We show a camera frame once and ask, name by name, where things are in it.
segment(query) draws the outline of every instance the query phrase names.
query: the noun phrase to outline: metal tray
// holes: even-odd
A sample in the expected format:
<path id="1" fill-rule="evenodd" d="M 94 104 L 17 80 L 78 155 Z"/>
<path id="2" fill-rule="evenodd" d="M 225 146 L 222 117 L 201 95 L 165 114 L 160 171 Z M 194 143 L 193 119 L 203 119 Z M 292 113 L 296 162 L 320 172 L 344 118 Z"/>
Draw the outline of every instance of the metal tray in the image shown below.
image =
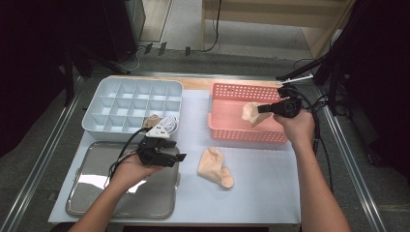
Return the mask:
<path id="1" fill-rule="evenodd" d="M 103 191 L 109 166 L 117 160 L 125 143 L 95 142 L 85 155 L 85 159 L 75 175 L 72 192 L 66 204 L 70 215 L 83 215 Z M 136 145 L 129 146 L 128 151 Z M 177 147 L 162 149 L 176 155 Z M 119 201 L 114 217 L 123 218 L 167 218 L 175 204 L 176 188 L 179 184 L 179 163 L 173 167 L 154 173 L 141 181 L 137 189 L 129 190 Z"/>

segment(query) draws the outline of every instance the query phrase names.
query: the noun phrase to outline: pink plastic basket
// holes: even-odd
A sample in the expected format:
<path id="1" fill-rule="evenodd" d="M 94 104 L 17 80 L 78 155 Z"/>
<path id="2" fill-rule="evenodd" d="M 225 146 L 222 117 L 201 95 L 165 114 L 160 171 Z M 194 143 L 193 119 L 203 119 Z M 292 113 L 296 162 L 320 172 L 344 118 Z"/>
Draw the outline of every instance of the pink plastic basket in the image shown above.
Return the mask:
<path id="1" fill-rule="evenodd" d="M 277 88 L 215 83 L 211 96 L 208 125 L 213 139 L 265 143 L 287 141 L 283 126 L 274 119 L 266 119 L 254 128 L 249 121 L 242 119 L 243 107 L 248 102 L 280 101 Z"/>

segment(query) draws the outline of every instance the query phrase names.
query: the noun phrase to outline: human arm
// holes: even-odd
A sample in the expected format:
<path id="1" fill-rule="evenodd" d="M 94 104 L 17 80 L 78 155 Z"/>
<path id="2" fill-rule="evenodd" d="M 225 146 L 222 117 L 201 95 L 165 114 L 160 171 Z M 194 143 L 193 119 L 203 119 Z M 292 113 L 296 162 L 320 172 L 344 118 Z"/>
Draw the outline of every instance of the human arm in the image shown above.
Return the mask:
<path id="1" fill-rule="evenodd" d="M 161 169 L 159 166 L 142 165 L 138 156 L 126 158 L 118 166 L 109 185 L 70 231 L 105 231 L 122 195 L 146 176 Z"/>
<path id="2" fill-rule="evenodd" d="M 279 115 L 274 118 L 283 125 L 295 151 L 303 231 L 350 231 L 346 217 L 328 188 L 312 150 L 312 115 L 303 110 L 293 119 Z"/>

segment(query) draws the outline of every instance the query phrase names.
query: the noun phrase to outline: beige soft object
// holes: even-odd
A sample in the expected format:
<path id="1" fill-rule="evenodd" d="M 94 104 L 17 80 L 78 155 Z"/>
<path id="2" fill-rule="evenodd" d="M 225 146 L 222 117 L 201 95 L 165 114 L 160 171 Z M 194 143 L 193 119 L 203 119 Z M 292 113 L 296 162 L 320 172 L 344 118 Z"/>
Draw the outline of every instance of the beige soft object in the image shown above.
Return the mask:
<path id="1" fill-rule="evenodd" d="M 144 123 L 142 124 L 143 128 L 152 128 L 157 125 L 157 123 L 160 122 L 160 117 L 157 114 L 151 115 L 149 118 L 146 118 L 144 120 Z"/>
<path id="2" fill-rule="evenodd" d="M 252 127 L 262 123 L 263 120 L 271 117 L 272 113 L 259 113 L 257 106 L 261 105 L 258 102 L 249 102 L 244 105 L 242 110 L 242 119 L 250 121 Z"/>
<path id="3" fill-rule="evenodd" d="M 233 177 L 227 166 L 222 166 L 223 155 L 215 147 L 206 149 L 199 162 L 198 175 L 225 188 L 233 186 Z"/>

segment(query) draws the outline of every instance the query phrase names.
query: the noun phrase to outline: hand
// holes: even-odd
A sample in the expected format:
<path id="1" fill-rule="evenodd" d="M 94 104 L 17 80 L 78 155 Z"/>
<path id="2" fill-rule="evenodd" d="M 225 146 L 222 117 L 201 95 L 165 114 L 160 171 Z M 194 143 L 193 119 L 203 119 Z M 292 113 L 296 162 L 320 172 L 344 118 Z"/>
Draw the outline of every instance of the hand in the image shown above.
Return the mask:
<path id="1" fill-rule="evenodd" d="M 293 145 L 311 144 L 314 132 L 314 121 L 311 113 L 303 109 L 294 118 L 285 118 L 275 114 L 274 119 L 283 125 L 284 132 Z"/>
<path id="2" fill-rule="evenodd" d="M 161 169 L 163 169 L 161 166 L 143 165 L 138 155 L 130 156 L 118 165 L 110 185 L 115 185 L 116 188 L 127 191 L 145 177 Z"/>

